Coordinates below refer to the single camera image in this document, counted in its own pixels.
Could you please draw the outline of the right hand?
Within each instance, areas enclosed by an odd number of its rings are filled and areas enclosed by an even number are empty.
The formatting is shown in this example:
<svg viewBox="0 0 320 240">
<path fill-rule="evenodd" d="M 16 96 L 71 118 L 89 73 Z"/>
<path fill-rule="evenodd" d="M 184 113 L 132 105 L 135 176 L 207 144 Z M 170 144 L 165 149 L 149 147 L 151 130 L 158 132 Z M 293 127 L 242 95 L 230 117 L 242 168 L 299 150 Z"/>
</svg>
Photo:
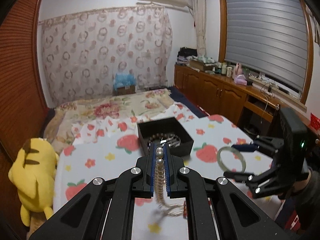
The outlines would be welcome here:
<svg viewBox="0 0 320 240">
<path fill-rule="evenodd" d="M 319 209 L 319 172 L 309 169 L 307 180 L 294 183 L 287 196 L 279 194 L 279 199 L 292 198 L 296 209 Z"/>
</svg>

